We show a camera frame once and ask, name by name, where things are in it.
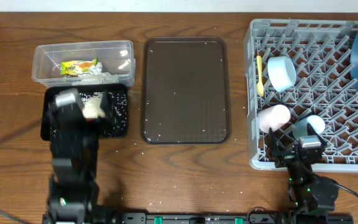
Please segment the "light blue cup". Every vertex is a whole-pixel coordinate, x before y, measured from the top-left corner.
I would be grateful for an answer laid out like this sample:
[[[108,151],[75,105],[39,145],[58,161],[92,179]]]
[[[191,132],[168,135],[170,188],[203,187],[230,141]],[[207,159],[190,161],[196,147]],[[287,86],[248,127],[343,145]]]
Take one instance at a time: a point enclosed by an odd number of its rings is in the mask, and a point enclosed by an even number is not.
[[[295,127],[293,128],[292,133],[296,140],[308,135],[307,124],[310,124],[317,134],[321,134],[326,127],[324,120],[317,115],[305,117],[297,121],[295,123]]]

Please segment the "white napkin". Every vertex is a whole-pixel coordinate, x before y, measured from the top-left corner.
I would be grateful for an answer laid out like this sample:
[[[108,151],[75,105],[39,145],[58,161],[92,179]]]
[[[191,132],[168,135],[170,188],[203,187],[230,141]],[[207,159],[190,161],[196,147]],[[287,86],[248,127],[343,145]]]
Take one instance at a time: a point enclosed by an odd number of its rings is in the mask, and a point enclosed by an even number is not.
[[[72,83],[76,85],[100,85],[111,84],[118,82],[117,75],[111,75],[109,72],[103,72],[103,66],[101,62],[97,62],[96,65],[92,65],[85,73],[78,74],[79,81]]]

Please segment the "pink cup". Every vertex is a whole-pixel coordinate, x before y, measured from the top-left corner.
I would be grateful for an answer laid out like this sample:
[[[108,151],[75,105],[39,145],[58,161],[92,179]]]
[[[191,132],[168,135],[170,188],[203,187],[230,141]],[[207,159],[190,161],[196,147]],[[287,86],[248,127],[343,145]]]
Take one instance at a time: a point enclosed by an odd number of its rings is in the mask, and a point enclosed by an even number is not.
[[[291,113],[285,105],[275,105],[260,111],[257,117],[259,129],[268,133],[269,129],[276,131],[287,124],[291,118]]]

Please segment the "green yellow snack wrapper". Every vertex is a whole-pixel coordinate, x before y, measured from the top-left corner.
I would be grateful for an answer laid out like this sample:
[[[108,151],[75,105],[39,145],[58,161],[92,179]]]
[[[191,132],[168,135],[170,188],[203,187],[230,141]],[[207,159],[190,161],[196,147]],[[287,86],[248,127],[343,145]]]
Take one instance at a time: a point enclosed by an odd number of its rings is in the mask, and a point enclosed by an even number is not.
[[[61,75],[69,75],[69,76],[77,76],[82,73],[86,73],[92,66],[97,64],[97,59],[93,60],[71,60],[62,62],[60,64],[60,74]]]

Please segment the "yellow plastic spoon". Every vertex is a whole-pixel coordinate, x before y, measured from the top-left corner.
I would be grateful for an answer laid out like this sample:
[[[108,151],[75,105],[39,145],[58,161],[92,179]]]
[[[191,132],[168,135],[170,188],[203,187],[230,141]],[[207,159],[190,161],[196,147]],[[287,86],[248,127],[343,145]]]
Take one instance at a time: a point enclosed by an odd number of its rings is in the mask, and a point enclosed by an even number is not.
[[[261,97],[264,96],[264,84],[262,81],[262,57],[260,55],[256,56],[257,61],[257,72],[258,72],[258,82],[257,82],[257,94]]]

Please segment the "light blue rice bowl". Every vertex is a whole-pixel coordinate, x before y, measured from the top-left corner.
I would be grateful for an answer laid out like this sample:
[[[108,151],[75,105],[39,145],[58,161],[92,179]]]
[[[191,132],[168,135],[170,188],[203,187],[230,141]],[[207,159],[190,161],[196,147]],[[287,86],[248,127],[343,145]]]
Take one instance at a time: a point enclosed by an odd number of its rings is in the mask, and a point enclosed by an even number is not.
[[[295,85],[296,70],[289,57],[269,58],[267,69],[268,78],[277,92],[281,93]]]

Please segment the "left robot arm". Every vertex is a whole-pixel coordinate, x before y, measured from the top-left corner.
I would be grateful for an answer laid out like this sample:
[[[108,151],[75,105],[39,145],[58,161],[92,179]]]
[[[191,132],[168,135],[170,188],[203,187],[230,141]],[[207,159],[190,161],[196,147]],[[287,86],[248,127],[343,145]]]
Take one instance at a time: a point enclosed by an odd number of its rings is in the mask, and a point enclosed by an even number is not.
[[[50,104],[47,116],[58,134],[50,140],[53,175],[50,178],[47,212],[43,223],[116,223],[114,212],[97,204],[95,181],[99,132],[116,124],[117,114],[107,92],[100,107],[103,118],[88,121],[78,90],[60,92]]]

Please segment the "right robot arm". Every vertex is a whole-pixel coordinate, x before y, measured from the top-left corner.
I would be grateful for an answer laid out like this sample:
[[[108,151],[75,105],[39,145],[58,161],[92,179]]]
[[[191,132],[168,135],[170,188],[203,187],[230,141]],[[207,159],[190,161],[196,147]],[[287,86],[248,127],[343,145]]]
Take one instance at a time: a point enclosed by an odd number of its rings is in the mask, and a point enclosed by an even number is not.
[[[322,159],[327,142],[307,124],[307,134],[290,150],[278,147],[272,129],[268,130],[267,158],[276,168],[288,170],[288,196],[296,209],[282,216],[281,223],[327,223],[328,212],[335,209],[339,191],[327,177],[313,172],[312,165]]]

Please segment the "grey dishwasher rack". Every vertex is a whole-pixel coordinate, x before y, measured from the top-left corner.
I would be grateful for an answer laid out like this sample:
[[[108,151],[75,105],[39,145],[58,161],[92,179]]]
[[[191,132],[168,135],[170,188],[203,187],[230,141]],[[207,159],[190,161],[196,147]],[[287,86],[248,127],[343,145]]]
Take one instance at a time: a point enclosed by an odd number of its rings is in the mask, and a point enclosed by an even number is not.
[[[313,166],[317,172],[358,173],[358,91],[351,77],[351,48],[358,33],[358,21],[313,21],[255,19],[243,40],[247,80],[247,150],[249,164],[256,170],[274,170],[265,153],[269,137],[259,129],[259,111],[285,105],[290,121],[275,132],[280,149],[295,144],[294,124],[309,115],[322,117],[323,138],[328,146]],[[257,61],[286,56],[295,66],[296,82],[279,93],[268,71],[262,71],[264,96],[257,94]]]

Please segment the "black tray bin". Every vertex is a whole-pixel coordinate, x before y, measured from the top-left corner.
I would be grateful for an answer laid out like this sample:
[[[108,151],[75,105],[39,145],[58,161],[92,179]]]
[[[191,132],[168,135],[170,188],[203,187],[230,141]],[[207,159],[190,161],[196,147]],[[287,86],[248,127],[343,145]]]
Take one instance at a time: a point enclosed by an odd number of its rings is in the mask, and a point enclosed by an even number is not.
[[[53,103],[55,96],[63,90],[69,90],[72,86],[56,86],[47,89],[44,96],[44,110],[42,116],[42,126],[40,136],[44,141],[49,141],[58,134],[58,129],[53,128],[47,118],[47,110],[49,103]],[[101,102],[103,93],[106,90],[111,98],[113,107],[121,117],[116,124],[105,125],[99,132],[100,138],[120,138],[126,135],[128,128],[128,95],[125,85],[103,84],[103,85],[80,85],[74,86],[81,96],[81,100],[85,104],[84,117],[91,118],[96,116],[96,106]]]

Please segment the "white rice pile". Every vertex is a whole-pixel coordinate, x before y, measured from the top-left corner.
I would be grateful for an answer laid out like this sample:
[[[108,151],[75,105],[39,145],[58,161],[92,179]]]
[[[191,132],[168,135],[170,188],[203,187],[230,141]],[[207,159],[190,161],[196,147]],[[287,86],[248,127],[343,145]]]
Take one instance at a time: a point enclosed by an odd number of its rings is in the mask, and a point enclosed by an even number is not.
[[[50,101],[54,101],[55,92],[57,92],[58,89],[48,89],[45,92],[45,101],[44,101],[44,112],[43,112],[43,121],[42,121],[42,127],[41,127],[41,138],[44,141],[49,141],[52,138],[54,138],[60,130],[57,131],[56,135],[54,137],[47,137],[47,105]],[[96,118],[97,114],[100,116],[103,116],[103,111],[100,111],[98,109],[94,109],[93,106],[96,106],[99,104],[99,102],[102,100],[103,92],[102,91],[95,91],[91,92],[88,90],[80,90],[78,88],[78,92],[80,95],[80,98],[84,104],[83,108],[83,115],[86,118]],[[116,110],[118,115],[121,115],[121,117],[117,120],[117,127],[114,128],[112,131],[108,131],[106,134],[106,137],[101,138],[120,138],[126,135],[127,128],[128,128],[128,96],[126,89],[123,90],[111,90],[108,91],[108,94],[111,98],[111,101],[116,106]]]

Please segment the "clear plastic bin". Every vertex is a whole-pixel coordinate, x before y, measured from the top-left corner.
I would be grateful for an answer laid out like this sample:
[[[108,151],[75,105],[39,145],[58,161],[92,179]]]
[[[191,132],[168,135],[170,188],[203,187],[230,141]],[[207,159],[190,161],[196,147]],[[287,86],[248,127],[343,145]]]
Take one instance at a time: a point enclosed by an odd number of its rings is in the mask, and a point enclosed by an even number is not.
[[[118,76],[125,86],[135,84],[135,58],[133,43],[129,40],[75,42],[40,45],[35,49],[32,79],[45,85],[72,86],[79,81],[77,76],[61,75],[60,64],[71,60],[93,60],[101,62],[103,72]]]

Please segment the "dark brown serving tray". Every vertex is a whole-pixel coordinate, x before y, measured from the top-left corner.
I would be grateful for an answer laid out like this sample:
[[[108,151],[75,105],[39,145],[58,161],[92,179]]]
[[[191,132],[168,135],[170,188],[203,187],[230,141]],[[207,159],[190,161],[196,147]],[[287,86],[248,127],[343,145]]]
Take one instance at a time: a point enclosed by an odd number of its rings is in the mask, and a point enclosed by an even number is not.
[[[142,139],[221,144],[231,135],[227,53],[219,37],[154,37],[144,48]]]

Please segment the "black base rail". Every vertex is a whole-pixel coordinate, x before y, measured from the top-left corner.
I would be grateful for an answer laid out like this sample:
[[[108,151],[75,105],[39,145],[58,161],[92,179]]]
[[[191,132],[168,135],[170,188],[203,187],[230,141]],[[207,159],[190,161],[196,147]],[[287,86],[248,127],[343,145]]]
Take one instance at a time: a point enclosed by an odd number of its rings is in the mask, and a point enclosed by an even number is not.
[[[122,213],[95,223],[110,224],[275,224],[275,223],[327,223],[352,224],[349,215],[306,215],[299,214],[294,219],[284,214],[251,213],[249,215],[163,215],[145,213]]]

